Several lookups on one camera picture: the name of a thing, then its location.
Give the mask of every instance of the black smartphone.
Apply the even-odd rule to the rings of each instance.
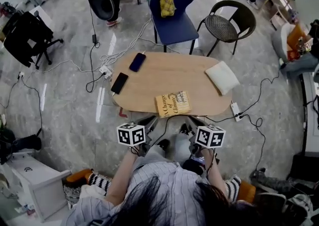
[[[128,76],[122,72],[120,72],[119,76],[116,78],[111,91],[114,92],[115,94],[119,94],[128,79]]]
[[[130,70],[132,70],[133,72],[138,72],[145,59],[146,56],[144,54],[138,53],[133,59],[132,64],[130,65]]]

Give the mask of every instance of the yellow book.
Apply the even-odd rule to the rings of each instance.
[[[157,96],[155,99],[161,118],[191,111],[187,91]]]

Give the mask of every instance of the small cushion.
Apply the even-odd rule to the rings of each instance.
[[[287,44],[293,49],[293,50],[298,50],[297,45],[298,45],[298,40],[300,37],[305,38],[306,34],[304,31],[302,31],[301,27],[299,24],[296,24],[295,28],[293,31],[288,35],[287,38]]]
[[[241,180],[237,175],[234,175],[231,179],[225,180],[225,187],[230,202],[235,202],[237,200],[239,187]]]
[[[207,69],[205,73],[214,82],[222,95],[226,95],[229,90],[239,85],[235,74],[224,61],[220,61],[217,65]]]

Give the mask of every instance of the shoe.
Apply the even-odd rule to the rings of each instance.
[[[111,22],[106,21],[106,25],[107,26],[114,26],[114,25],[120,23],[121,21],[122,21],[122,18],[118,17],[115,21],[111,21]]]
[[[169,147],[170,141],[167,139],[161,140],[157,145],[162,148],[163,151],[166,152],[167,148]]]
[[[250,4],[253,8],[258,9],[256,2],[252,2],[250,0],[246,0],[248,4]]]
[[[189,129],[188,129],[186,123],[184,123],[184,124],[180,127],[179,132],[180,132],[180,133],[183,133],[183,134],[186,134],[186,135],[189,134]]]
[[[279,69],[284,69],[287,64],[283,61],[282,58],[280,58],[279,59],[279,65],[280,65]]]

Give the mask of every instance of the marble floor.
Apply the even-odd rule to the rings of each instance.
[[[195,26],[199,25],[218,1],[194,0],[187,7],[187,14]],[[102,55],[126,49],[139,34],[143,24],[151,18],[145,0],[141,5],[137,5],[136,0],[124,1],[121,7],[123,22],[118,26],[108,28],[104,21],[94,16],[95,31],[101,43],[99,48],[92,51],[94,68],[101,64]],[[116,127],[138,119],[145,113],[126,112],[127,118],[120,117],[120,108],[112,101],[108,81],[101,79],[92,93],[86,92],[85,85],[92,80],[88,70],[93,28],[88,1],[48,0],[43,9],[53,20],[55,38],[63,38],[65,42],[50,50],[49,57],[53,64],[48,65],[43,60],[40,71],[34,71],[34,65],[24,67],[4,51],[0,56],[0,102],[7,103],[10,88],[16,82],[19,71],[25,73],[24,79],[28,78],[26,83],[35,87],[40,96],[46,86],[42,111],[43,131],[40,134],[43,148],[37,153],[39,160],[57,170],[71,169],[76,172],[83,168],[94,168],[111,176],[127,150],[117,143]],[[234,44],[223,42],[211,54],[211,57],[224,60],[239,79],[241,85],[234,88],[233,101],[241,109],[258,99],[262,79],[272,79],[278,73],[278,58],[271,43],[274,29],[268,21],[269,16],[266,11],[261,15],[257,15],[255,9],[252,11],[257,27],[252,35],[238,42],[235,55],[232,55]],[[224,8],[221,14],[230,16],[232,12],[232,8]],[[152,22],[142,37],[153,40]],[[206,55],[214,42],[215,38],[203,26],[193,54]],[[171,48],[188,53],[190,42]],[[132,50],[162,51],[162,47],[140,39]],[[70,61],[58,65],[67,60],[72,60],[84,72]],[[101,87],[105,88],[105,95],[100,121],[97,122],[97,99]],[[37,132],[40,127],[38,106],[34,90],[27,89],[19,82],[5,110],[7,126],[17,137]],[[253,121],[263,118],[260,130],[267,141],[259,166],[266,167],[269,176],[285,178],[290,171],[293,155],[302,148],[303,102],[300,84],[282,75],[272,85],[264,82],[259,102],[248,113]],[[231,115],[228,109],[222,115],[212,118],[220,120]],[[172,138],[184,120],[182,116],[171,119],[165,137]],[[151,133],[154,139],[164,131],[165,121],[161,119],[156,130]],[[247,118],[238,123],[227,120],[217,125],[227,131],[225,145],[218,149],[222,174],[229,177],[237,173],[247,179],[260,157],[263,137]]]

